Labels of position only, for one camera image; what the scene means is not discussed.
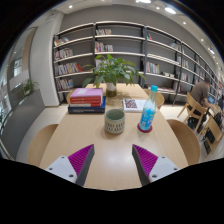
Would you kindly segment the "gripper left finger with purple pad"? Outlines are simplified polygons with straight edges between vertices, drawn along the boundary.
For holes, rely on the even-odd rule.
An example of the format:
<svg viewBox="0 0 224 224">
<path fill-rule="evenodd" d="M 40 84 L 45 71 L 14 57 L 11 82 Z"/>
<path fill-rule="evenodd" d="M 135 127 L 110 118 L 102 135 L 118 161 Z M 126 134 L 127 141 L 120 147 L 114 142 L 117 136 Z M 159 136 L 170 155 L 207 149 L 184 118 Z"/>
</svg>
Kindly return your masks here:
<svg viewBox="0 0 224 224">
<path fill-rule="evenodd" d="M 91 144 L 70 156 L 59 156 L 46 171 L 83 187 L 94 154 L 94 145 Z"/>
</svg>

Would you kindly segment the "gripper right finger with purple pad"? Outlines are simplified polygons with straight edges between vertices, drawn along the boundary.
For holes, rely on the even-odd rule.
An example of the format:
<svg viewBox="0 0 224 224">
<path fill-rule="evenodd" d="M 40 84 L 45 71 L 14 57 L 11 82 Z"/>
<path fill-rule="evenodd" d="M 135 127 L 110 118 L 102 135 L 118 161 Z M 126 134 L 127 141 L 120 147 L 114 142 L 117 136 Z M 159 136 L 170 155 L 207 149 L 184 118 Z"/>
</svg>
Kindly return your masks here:
<svg viewBox="0 0 224 224">
<path fill-rule="evenodd" d="M 152 152 L 135 144 L 132 145 L 132 156 L 143 186 L 179 170 L 178 166 L 166 156 L 156 156 Z"/>
</svg>

